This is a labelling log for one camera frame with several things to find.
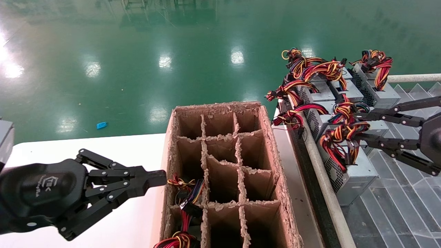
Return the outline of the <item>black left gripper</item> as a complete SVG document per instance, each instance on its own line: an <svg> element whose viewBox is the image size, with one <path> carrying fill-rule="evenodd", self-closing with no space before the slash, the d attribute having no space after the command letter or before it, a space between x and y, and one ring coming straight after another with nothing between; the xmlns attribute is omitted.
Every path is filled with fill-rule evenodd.
<svg viewBox="0 0 441 248"><path fill-rule="evenodd" d="M83 164L94 169L87 173ZM86 175L102 186L83 193ZM164 170L127 167L87 149L80 149L76 161L8 167L0 179L1 234L57 226L72 241L128 199L166 184Z"/></svg>

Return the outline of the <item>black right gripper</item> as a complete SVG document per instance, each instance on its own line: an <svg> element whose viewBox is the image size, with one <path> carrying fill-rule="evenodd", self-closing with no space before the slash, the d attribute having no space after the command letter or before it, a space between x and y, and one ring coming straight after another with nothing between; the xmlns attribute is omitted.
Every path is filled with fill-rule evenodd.
<svg viewBox="0 0 441 248"><path fill-rule="evenodd" d="M403 114L406 111L440 107L441 97L430 97L408 101L389 109L374 109L369 113L359 113L358 119L421 127L419 139L384 138L378 135L357 134L355 140L364 140L368 146L382 150L390 157L421 172L437 176L441 162L441 116L440 113L427 119Z"/></svg>

